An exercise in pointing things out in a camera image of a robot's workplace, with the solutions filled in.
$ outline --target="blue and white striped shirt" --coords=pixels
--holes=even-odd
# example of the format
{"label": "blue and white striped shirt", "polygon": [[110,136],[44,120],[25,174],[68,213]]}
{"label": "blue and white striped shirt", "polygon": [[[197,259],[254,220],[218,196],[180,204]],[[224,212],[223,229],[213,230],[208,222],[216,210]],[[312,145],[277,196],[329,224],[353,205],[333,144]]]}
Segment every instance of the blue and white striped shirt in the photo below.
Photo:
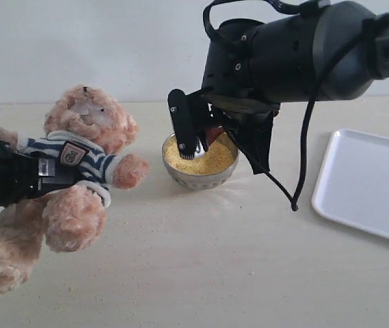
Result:
{"label": "blue and white striped shirt", "polygon": [[78,185],[85,185],[102,197],[103,205],[108,207],[111,203],[109,187],[112,184],[112,175],[116,165],[121,161],[120,155],[106,155],[99,145],[68,131],[53,131],[45,138],[27,138],[18,136],[17,151],[21,154],[42,152],[52,159],[68,159],[65,153],[66,142],[70,141],[72,149],[69,152],[70,160],[74,162],[75,156],[83,155],[77,163],[77,169],[84,180]]}

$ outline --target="brown teddy bear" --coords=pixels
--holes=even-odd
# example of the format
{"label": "brown teddy bear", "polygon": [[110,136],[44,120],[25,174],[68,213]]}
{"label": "brown teddy bear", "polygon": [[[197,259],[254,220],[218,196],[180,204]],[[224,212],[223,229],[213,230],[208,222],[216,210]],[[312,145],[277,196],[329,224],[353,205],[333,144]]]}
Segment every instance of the brown teddy bear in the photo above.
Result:
{"label": "brown teddy bear", "polygon": [[33,139],[0,128],[0,141],[22,154],[34,151],[75,166],[83,180],[0,212],[0,294],[29,279],[45,237],[54,252],[90,246],[105,225],[109,187],[131,189],[148,173],[135,154],[119,155],[132,144],[138,127],[104,91],[78,85],[64,93],[45,117],[44,138]]}

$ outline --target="badge patch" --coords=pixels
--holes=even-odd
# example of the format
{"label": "badge patch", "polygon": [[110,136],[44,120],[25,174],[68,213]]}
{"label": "badge patch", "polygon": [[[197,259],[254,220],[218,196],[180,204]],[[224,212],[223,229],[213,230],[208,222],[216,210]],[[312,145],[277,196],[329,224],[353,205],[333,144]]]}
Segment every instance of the badge patch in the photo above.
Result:
{"label": "badge patch", "polygon": [[71,141],[66,141],[59,155],[60,163],[67,166],[76,166],[82,162],[88,152],[88,149]]}

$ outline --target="table surface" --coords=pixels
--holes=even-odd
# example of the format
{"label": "table surface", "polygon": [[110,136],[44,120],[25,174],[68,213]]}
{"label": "table surface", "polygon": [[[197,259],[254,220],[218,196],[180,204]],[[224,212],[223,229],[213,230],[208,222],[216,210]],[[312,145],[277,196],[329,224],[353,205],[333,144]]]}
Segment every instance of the table surface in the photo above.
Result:
{"label": "table surface", "polygon": [[[0,297],[0,328],[389,327],[389,241],[330,223],[310,204],[331,132],[389,137],[389,97],[316,106],[296,213],[243,157],[217,189],[178,186],[161,162],[172,132],[166,104],[124,105],[141,128],[125,151],[150,161],[149,176],[112,191],[91,248],[44,247],[29,282]],[[50,106],[3,106],[0,126],[40,136]],[[273,132],[271,169],[291,191],[305,106],[283,105]]]}

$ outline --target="cornmeal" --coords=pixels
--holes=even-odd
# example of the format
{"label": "cornmeal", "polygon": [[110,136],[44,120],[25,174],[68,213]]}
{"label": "cornmeal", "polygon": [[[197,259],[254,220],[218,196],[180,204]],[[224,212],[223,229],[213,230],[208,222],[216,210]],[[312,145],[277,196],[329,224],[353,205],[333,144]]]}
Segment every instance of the cornmeal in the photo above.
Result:
{"label": "cornmeal", "polygon": [[229,148],[219,142],[214,142],[210,145],[205,155],[198,159],[182,159],[179,155],[175,138],[168,141],[165,158],[173,168],[193,176],[217,174],[234,163],[234,158]]}

